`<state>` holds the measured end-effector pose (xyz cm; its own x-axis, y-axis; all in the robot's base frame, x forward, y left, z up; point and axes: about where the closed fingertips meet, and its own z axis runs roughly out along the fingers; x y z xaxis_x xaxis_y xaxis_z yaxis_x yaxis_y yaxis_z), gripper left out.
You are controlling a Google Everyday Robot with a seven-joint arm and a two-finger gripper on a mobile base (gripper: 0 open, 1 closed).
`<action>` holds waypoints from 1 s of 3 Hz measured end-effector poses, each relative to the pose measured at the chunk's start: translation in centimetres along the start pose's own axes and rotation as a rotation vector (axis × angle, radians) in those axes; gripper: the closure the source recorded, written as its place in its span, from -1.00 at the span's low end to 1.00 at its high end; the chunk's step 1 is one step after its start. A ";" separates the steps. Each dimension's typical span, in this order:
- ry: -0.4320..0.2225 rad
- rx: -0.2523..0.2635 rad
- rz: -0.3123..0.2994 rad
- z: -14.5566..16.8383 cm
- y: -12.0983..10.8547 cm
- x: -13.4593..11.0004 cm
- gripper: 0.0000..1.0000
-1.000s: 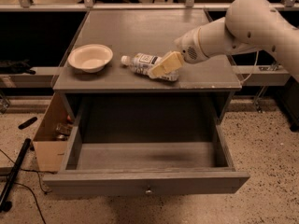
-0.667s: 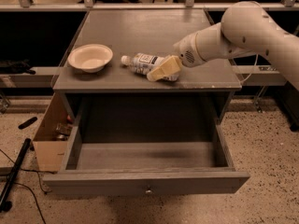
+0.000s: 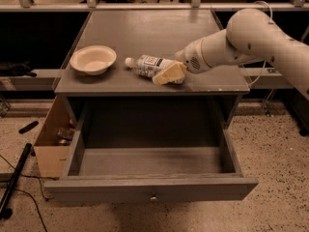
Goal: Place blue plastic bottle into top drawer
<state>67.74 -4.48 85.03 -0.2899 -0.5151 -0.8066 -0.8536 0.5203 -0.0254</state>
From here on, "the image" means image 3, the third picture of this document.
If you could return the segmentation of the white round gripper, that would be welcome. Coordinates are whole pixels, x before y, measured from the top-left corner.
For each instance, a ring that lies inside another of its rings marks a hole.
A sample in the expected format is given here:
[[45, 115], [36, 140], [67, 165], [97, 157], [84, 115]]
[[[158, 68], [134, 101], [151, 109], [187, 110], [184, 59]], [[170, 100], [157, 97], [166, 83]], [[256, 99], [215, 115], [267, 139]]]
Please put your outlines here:
[[202, 53], [202, 42], [204, 38], [196, 40], [186, 46], [183, 51], [175, 53], [175, 59], [179, 62], [172, 64], [163, 71], [156, 74], [152, 81], [156, 85], [164, 85], [167, 83], [183, 83], [186, 76], [186, 66], [191, 73], [205, 73], [211, 67], [207, 64]]

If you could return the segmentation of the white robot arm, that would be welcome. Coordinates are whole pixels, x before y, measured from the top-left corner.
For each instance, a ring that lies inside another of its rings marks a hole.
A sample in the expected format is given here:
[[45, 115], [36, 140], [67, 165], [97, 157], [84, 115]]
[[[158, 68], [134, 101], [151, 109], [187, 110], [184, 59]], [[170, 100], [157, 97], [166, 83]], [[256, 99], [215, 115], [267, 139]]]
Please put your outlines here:
[[264, 12], [243, 9], [229, 19], [224, 30], [198, 39], [176, 53], [177, 62], [153, 78], [163, 85], [205, 73], [223, 65], [265, 61], [303, 95], [309, 93], [309, 45], [284, 33]]

